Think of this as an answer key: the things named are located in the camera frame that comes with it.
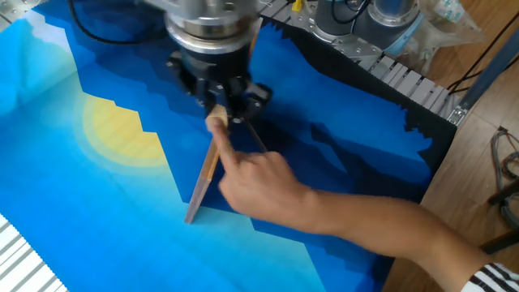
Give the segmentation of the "person's bare hand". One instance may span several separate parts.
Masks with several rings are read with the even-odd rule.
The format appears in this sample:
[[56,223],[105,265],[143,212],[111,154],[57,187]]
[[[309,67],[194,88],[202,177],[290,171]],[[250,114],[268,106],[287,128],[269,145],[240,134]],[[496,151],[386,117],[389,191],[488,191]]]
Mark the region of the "person's bare hand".
[[280,153],[237,152],[219,118],[209,118],[207,124],[225,170],[219,189],[233,210],[294,230],[319,233],[317,194],[295,178]]

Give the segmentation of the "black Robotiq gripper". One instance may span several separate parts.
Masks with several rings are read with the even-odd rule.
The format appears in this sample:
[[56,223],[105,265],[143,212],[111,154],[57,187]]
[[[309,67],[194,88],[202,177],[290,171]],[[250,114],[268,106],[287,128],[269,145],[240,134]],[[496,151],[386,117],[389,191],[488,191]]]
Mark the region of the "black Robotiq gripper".
[[[195,95],[206,113],[217,105],[228,106],[233,122],[258,116],[272,98],[272,89],[264,84],[249,83],[251,45],[225,54],[202,54],[185,48],[175,50],[166,66],[181,92]],[[227,88],[231,95],[227,102]]]

